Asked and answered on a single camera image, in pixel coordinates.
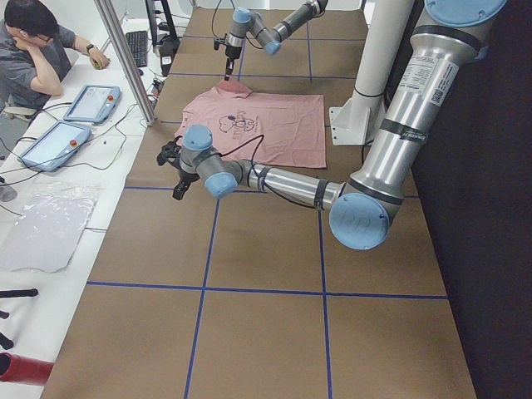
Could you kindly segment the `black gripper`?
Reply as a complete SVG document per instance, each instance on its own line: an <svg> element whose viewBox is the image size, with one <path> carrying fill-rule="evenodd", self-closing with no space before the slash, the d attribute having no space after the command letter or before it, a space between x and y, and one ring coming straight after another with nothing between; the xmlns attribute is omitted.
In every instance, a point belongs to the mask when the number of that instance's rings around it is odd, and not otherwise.
<svg viewBox="0 0 532 399"><path fill-rule="evenodd" d="M228 58L225 64L224 80L228 81L234 72L234 60L240 58L242 52L242 38L235 35L224 35L223 37L214 38L214 49L219 50L224 46L224 54Z"/></svg>
<svg viewBox="0 0 532 399"><path fill-rule="evenodd" d="M180 152L181 146L173 140L163 145L160 153L156 156L158 166L168 163L178 170L180 181L174 187L172 193L172 197L175 200L182 200L190 186L199 179L199 175L191 166L181 163Z"/></svg>

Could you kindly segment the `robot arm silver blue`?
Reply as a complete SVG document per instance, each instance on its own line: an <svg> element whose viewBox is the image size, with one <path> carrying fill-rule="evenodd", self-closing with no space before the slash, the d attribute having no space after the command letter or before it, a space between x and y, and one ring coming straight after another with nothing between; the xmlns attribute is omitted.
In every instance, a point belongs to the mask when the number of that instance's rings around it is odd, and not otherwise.
<svg viewBox="0 0 532 399"><path fill-rule="evenodd" d="M327 210L333 235L348 248L377 247L458 71L485 56L503 7L501 1L376 3L352 96L329 111L333 143L359 144L367 156L346 182L283 170L275 160L231 160L218 128L186 121L156 159L178 170L173 196L181 200L195 181L217 199L246 186Z"/></svg>
<svg viewBox="0 0 532 399"><path fill-rule="evenodd" d="M281 43L291 37L301 26L321 17L328 1L306 1L274 27L267 27L261 14L245 7L236 7L232 14L230 29L223 37L214 38L214 49L224 46L226 57L224 79L228 81L234 72L234 64L240 59L244 42L251 34L270 56L281 49Z"/></svg>

